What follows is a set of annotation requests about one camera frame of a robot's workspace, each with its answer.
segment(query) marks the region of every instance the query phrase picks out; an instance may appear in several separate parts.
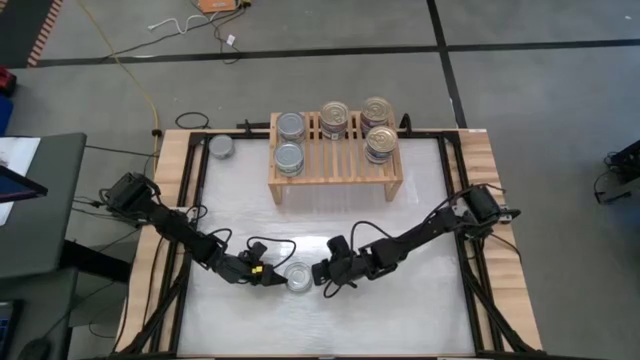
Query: wooden shelf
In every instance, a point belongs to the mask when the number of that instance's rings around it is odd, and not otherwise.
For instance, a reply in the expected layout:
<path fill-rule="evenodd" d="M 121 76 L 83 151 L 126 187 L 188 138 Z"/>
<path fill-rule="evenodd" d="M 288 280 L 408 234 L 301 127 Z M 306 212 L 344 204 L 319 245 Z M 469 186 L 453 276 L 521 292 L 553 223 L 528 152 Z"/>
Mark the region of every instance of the wooden shelf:
<path fill-rule="evenodd" d="M 271 114 L 269 128 L 269 189 L 276 204 L 282 202 L 282 187 L 297 185 L 356 185 L 383 184 L 385 198 L 392 201 L 402 185 L 402 163 L 399 144 L 384 165 L 370 163 L 364 155 L 364 138 L 360 127 L 360 112 L 351 112 L 344 139 L 332 141 L 322 136 L 319 112 L 302 113 L 305 118 L 304 170 L 296 177 L 286 177 L 278 172 L 274 152 L 281 142 L 276 122 L 280 113 Z M 396 129 L 393 114 L 389 127 Z"/>

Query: metal tin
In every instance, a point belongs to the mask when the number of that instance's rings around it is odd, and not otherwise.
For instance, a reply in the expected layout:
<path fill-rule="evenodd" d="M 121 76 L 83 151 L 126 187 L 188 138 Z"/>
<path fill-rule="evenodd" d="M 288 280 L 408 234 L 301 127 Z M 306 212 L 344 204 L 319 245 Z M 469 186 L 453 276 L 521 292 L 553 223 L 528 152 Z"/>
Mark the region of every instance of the metal tin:
<path fill-rule="evenodd" d="M 234 152 L 233 139 L 228 135 L 216 135 L 209 141 L 209 153 L 216 159 L 226 159 Z"/>
<path fill-rule="evenodd" d="M 374 164 L 384 164 L 398 145 L 398 134 L 386 126 L 376 126 L 365 139 L 365 156 Z"/>
<path fill-rule="evenodd" d="M 311 268 L 305 263 L 296 262 L 287 266 L 284 277 L 287 278 L 287 288 L 293 292 L 303 292 L 311 287 Z"/>
<path fill-rule="evenodd" d="M 297 143 L 284 142 L 278 145 L 273 157 L 278 171 L 284 176 L 298 176 L 304 168 L 304 152 Z"/>
<path fill-rule="evenodd" d="M 320 110 L 320 127 L 323 136 L 331 140 L 344 138 L 350 119 L 351 113 L 347 105 L 338 101 L 326 103 Z"/>
<path fill-rule="evenodd" d="M 388 125 L 391 112 L 391 104 L 381 97 L 376 96 L 365 100 L 362 103 L 362 112 L 360 113 L 362 133 L 366 135 L 376 126 Z"/>
<path fill-rule="evenodd" d="M 283 113 L 276 122 L 283 140 L 300 143 L 304 140 L 304 117 L 300 113 Z"/>

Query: white cable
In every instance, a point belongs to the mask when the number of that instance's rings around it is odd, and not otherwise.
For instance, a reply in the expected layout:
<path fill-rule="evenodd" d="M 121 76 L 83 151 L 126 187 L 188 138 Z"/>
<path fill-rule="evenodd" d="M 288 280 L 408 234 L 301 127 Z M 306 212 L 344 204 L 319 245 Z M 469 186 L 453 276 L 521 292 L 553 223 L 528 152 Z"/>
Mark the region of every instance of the white cable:
<path fill-rule="evenodd" d="M 218 13 L 214 13 L 213 15 L 211 15 L 211 17 L 210 17 L 210 18 L 208 18 L 208 17 L 206 17 L 206 16 L 203 16 L 203 15 L 191 15 L 191 16 L 189 16 L 189 17 L 187 18 L 187 22 L 186 22 L 186 24 L 184 25 L 184 31 L 182 31 L 182 30 L 180 29 L 180 24 L 178 23 L 178 20 L 176 20 L 176 18 L 170 18 L 170 19 L 164 20 L 164 21 L 162 21 L 162 22 L 159 22 L 159 23 L 157 23 L 157 24 L 155 24 L 155 25 L 147 26 L 147 29 L 149 29 L 149 31 L 153 31 L 153 29 L 155 29 L 155 28 L 157 28 L 157 27 L 159 27 L 159 26 L 162 26 L 162 25 L 164 25 L 164 24 L 166 24 L 166 23 L 168 23 L 168 22 L 173 21 L 173 22 L 176 24 L 176 28 L 178 29 L 178 32 L 179 32 L 180 34 L 184 35 L 184 34 L 186 34 L 186 33 L 187 33 L 187 31 L 189 31 L 189 21 L 191 21 L 191 19 L 203 18 L 203 19 L 207 20 L 207 22 L 212 22 L 212 21 L 213 21 L 213 19 L 216 17 L 216 15 L 218 15 Z"/>

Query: can lid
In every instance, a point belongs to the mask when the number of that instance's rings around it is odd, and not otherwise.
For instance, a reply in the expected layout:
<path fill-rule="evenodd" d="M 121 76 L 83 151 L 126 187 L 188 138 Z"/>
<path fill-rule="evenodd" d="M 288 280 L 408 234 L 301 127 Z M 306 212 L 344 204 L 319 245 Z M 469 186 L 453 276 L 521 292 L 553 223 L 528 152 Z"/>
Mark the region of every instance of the can lid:
<path fill-rule="evenodd" d="M 376 126 L 367 133 L 367 145 L 377 152 L 391 152 L 396 148 L 398 135 L 386 126 Z"/>
<path fill-rule="evenodd" d="M 391 115 L 391 104 L 381 97 L 371 97 L 362 104 L 362 114 L 371 121 L 386 121 Z"/>
<path fill-rule="evenodd" d="M 216 135 L 209 141 L 209 152 L 217 159 L 224 159 L 233 154 L 233 139 L 228 135 Z"/>
<path fill-rule="evenodd" d="M 291 291 L 302 292 L 311 286 L 311 268 L 305 263 L 296 262 L 287 266 L 284 277 Z"/>
<path fill-rule="evenodd" d="M 280 144 L 275 151 L 274 159 L 281 169 L 297 169 L 304 159 L 300 145 L 294 142 Z"/>
<path fill-rule="evenodd" d="M 278 116 L 278 132 L 285 135 L 299 135 L 304 132 L 304 120 L 299 113 L 284 113 Z"/>
<path fill-rule="evenodd" d="M 347 105 L 339 101 L 331 101 L 324 104 L 320 110 L 320 117 L 328 125 L 340 126 L 346 124 L 351 115 Z"/>

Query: yellow cable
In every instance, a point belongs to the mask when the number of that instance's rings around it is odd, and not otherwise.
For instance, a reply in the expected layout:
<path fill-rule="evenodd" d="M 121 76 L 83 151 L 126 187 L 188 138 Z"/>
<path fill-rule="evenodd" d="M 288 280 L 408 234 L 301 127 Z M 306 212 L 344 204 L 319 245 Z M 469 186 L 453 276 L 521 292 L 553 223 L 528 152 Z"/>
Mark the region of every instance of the yellow cable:
<path fill-rule="evenodd" d="M 120 59 L 118 59 L 118 56 L 116 56 L 116 50 L 111 45 L 111 42 L 109 42 L 109 39 L 107 38 L 107 36 L 102 31 L 102 28 L 100 28 L 100 25 L 98 25 L 98 22 L 96 21 L 96 19 L 94 19 L 93 15 L 91 15 L 91 12 L 89 12 L 89 10 L 84 6 L 83 1 L 82 0 L 78 0 L 78 4 L 82 8 L 82 10 L 84 10 L 84 12 L 87 14 L 87 16 L 89 17 L 89 20 L 91 20 L 91 22 L 96 27 L 96 29 L 98 29 L 98 32 L 100 33 L 100 36 L 102 37 L 102 40 L 104 40 L 104 42 L 107 44 L 107 46 L 109 46 L 109 50 L 111 50 L 111 56 L 113 56 L 113 58 L 116 60 L 118 65 L 120 65 L 120 67 L 122 67 L 122 70 L 126 71 L 127 74 L 129 74 L 129 77 L 131 78 L 131 80 L 133 80 L 133 82 L 136 84 L 136 86 L 138 86 L 138 88 L 142 92 L 142 95 L 144 96 L 145 100 L 147 100 L 147 102 L 149 103 L 149 106 L 151 106 L 151 110 L 153 110 L 153 120 L 155 122 L 155 128 L 154 129 L 159 129 L 160 128 L 159 127 L 159 122 L 160 121 L 158 120 L 158 111 L 156 110 L 156 106 L 153 103 L 153 100 L 151 100 L 151 97 L 144 90 L 144 87 L 142 87 L 142 85 L 140 84 L 138 79 L 136 79 L 136 77 L 133 76 L 131 71 L 129 71 L 129 69 L 127 69 L 127 67 L 124 66 L 124 64 L 122 64 L 120 62 Z M 153 155 L 157 155 L 157 154 L 158 154 L 158 137 L 154 136 L 153 137 Z M 154 158 L 153 158 L 153 174 L 154 175 L 156 173 L 156 166 L 158 165 L 157 162 L 158 162 L 158 158 L 154 156 Z"/>

